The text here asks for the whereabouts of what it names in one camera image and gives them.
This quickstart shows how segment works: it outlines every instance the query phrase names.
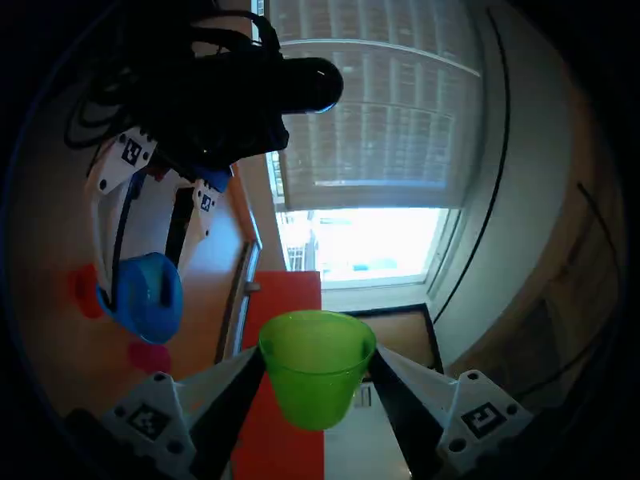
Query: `window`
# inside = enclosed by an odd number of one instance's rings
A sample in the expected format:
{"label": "window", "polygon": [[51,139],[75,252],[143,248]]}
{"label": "window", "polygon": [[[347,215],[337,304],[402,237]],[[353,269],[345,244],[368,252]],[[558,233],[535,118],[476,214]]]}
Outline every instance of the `window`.
{"label": "window", "polygon": [[277,217],[288,270],[316,270],[331,290],[424,282],[447,213],[340,209]]}

